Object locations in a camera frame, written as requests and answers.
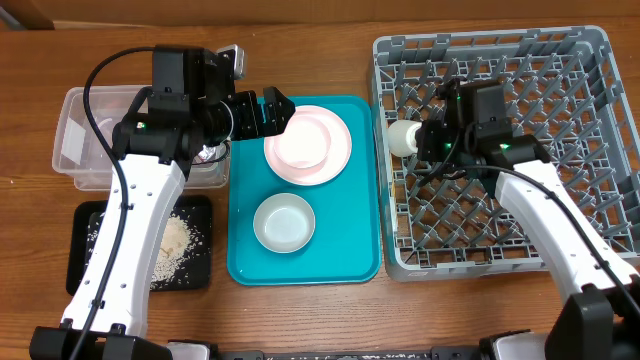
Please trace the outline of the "cream paper cup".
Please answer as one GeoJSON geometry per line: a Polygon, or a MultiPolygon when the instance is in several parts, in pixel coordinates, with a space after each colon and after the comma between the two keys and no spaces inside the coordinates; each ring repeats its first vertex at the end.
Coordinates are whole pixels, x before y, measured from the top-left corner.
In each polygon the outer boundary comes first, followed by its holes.
{"type": "Polygon", "coordinates": [[[421,123],[410,120],[397,120],[387,131],[389,150],[396,157],[407,157],[418,152],[416,133],[421,123]]]}

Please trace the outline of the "grey bowl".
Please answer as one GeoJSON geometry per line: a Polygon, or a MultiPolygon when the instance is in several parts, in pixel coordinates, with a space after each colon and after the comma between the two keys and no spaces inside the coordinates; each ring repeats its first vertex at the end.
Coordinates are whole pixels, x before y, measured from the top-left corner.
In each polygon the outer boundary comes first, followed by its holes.
{"type": "Polygon", "coordinates": [[[293,193],[279,193],[265,199],[253,219],[254,234],[267,250],[294,253],[311,240],[316,217],[310,204],[293,193]]]}

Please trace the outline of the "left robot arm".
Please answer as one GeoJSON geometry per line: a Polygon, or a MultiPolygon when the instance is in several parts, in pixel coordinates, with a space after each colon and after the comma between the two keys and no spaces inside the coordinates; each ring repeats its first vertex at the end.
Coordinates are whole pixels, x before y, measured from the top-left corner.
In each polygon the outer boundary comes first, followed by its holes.
{"type": "Polygon", "coordinates": [[[93,253],[57,327],[37,327],[33,359],[213,359],[214,345],[146,339],[152,275],[170,214],[194,158],[206,147],[276,136],[294,103],[278,89],[239,92],[243,50],[230,45],[150,50],[141,88],[100,144],[112,164],[107,208],[93,253]]]}

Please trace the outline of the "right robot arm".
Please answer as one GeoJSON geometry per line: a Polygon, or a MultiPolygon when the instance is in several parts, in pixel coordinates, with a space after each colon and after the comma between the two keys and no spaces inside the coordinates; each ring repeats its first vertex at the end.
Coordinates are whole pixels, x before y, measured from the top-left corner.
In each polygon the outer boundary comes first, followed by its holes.
{"type": "Polygon", "coordinates": [[[548,334],[522,330],[482,340],[489,359],[617,360],[639,356],[639,273],[590,224],[533,135],[516,136],[496,80],[437,87],[444,113],[415,136],[417,156],[482,183],[520,224],[564,305],[548,334]]]}

